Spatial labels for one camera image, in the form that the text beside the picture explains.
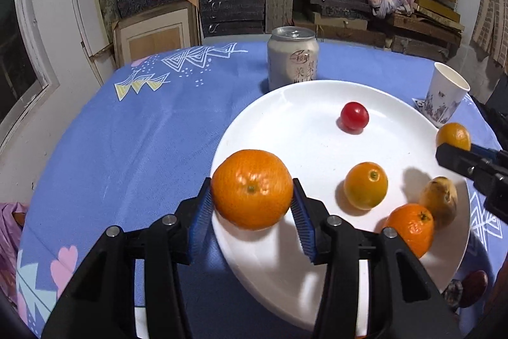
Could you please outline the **dark purple fruit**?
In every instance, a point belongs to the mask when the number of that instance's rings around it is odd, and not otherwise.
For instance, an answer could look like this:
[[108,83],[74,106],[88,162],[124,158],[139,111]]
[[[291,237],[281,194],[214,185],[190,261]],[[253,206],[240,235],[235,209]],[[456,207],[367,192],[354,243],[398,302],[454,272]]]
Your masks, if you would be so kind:
[[470,272],[462,280],[462,296],[459,300],[460,308],[468,308],[478,302],[488,287],[488,276],[483,270]]

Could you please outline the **orange mandarin on plate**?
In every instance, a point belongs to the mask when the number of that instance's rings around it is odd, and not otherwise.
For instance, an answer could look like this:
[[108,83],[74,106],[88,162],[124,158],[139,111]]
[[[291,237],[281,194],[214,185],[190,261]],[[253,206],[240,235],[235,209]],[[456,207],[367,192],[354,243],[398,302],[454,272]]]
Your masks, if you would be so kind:
[[405,204],[393,210],[385,227],[392,227],[420,259],[433,243],[435,223],[431,212],[420,204]]

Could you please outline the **cardboard box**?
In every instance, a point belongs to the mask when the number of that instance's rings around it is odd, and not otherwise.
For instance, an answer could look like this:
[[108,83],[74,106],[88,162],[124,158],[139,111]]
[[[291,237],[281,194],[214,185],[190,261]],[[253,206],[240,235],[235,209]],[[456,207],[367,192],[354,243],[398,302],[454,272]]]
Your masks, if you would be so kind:
[[199,0],[177,0],[113,25],[118,67],[160,52],[202,44]]

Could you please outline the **blue patterned tablecloth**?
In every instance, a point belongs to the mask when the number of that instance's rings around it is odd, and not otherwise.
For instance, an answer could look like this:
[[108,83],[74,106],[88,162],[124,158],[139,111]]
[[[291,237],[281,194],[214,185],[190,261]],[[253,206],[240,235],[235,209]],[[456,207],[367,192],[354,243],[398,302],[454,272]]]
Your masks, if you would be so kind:
[[[319,79],[366,84],[412,104],[433,63],[356,45],[322,43]],[[268,91],[266,42],[169,51],[115,72],[59,141],[28,209],[17,259],[20,316],[40,336],[74,269],[109,225],[143,228],[196,195],[220,137]],[[474,236],[461,276],[492,277],[507,226],[471,196]],[[310,338],[259,304],[237,281],[211,230],[180,273],[194,338]]]

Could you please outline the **silver beverage can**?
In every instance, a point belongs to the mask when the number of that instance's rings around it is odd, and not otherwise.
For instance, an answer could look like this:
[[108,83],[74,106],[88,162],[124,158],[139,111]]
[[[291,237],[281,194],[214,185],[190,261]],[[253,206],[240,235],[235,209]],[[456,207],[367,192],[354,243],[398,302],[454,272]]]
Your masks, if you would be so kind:
[[267,49],[270,90],[316,79],[319,45],[311,29],[275,28]]

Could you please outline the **small orange fruit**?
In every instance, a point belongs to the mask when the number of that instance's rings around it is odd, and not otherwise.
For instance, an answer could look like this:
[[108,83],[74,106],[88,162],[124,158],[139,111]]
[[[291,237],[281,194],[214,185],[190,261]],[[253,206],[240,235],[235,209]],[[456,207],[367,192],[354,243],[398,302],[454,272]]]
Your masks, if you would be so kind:
[[472,140],[467,128],[463,125],[452,122],[443,125],[436,136],[436,147],[448,144],[465,151],[470,151]]

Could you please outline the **window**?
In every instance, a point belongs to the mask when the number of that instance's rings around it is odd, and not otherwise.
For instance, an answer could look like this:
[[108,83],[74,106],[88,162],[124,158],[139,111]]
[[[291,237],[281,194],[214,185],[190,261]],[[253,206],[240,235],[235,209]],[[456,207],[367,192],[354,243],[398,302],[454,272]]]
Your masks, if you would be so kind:
[[1,146],[59,86],[33,0],[1,0]]

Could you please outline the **small orange kumquat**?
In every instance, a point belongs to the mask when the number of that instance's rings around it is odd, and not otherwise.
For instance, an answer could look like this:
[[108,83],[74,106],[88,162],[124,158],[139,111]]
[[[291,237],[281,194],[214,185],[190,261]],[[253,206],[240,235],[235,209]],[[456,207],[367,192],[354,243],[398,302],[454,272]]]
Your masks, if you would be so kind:
[[377,207],[387,195],[388,179],[377,163],[358,163],[346,175],[344,194],[356,209],[368,211]]

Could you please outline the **white paper cup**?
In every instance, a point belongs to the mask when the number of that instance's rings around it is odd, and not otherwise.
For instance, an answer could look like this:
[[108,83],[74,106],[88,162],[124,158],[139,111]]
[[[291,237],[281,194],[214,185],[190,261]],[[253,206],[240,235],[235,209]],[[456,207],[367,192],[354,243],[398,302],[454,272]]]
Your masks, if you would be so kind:
[[458,72],[446,64],[435,62],[421,112],[435,127],[441,128],[450,121],[469,91],[468,82]]

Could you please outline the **pink purple cloth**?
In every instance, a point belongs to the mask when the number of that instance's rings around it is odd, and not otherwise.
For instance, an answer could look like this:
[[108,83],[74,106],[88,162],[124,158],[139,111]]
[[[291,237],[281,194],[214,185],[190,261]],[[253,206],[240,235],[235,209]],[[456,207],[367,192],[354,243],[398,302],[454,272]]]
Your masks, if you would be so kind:
[[17,254],[26,213],[27,207],[19,202],[1,204],[1,289],[14,308],[17,308]]

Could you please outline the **red cherry tomato on plate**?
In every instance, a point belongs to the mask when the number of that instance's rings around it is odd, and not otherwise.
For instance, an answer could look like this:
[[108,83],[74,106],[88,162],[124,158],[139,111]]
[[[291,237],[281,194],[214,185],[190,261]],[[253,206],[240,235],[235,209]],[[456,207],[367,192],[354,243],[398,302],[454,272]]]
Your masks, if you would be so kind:
[[340,119],[343,126],[350,131],[363,130],[369,123],[369,113],[362,104],[356,101],[344,105]]

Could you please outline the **tan brown fruit on plate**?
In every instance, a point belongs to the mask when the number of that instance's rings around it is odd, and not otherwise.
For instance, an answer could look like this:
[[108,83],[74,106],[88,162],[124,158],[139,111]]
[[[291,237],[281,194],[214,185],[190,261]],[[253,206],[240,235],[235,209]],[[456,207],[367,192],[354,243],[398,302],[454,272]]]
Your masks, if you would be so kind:
[[436,231],[447,227],[457,214],[458,195],[455,184],[444,176],[432,179],[425,185],[418,204],[431,213]]

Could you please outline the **white oval plate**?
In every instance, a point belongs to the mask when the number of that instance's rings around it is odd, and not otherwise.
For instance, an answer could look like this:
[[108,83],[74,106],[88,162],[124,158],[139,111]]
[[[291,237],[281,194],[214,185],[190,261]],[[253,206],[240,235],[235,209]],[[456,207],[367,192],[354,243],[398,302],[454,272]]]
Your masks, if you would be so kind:
[[[369,113],[363,130],[340,119],[345,104],[359,102]],[[425,185],[445,175],[435,158],[437,129],[412,105],[362,84],[321,80],[289,85],[262,96],[226,129],[214,165],[244,149],[280,158],[306,195],[329,213],[365,231],[378,231],[397,207],[415,203]],[[353,208],[342,185],[358,163],[377,163],[387,174],[387,195],[368,212]],[[245,289],[278,317],[311,329],[317,316],[325,269],[304,255],[294,220],[245,231],[212,218],[214,234],[232,272]]]

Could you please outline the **large orange mandarin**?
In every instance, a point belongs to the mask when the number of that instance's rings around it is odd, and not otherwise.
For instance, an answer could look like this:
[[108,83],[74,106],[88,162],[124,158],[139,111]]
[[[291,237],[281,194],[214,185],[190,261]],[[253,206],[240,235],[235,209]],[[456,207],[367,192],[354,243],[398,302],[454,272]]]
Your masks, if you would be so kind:
[[211,180],[215,210],[248,231],[277,224],[288,211],[293,193],[293,179],[283,161],[261,150],[233,153]]

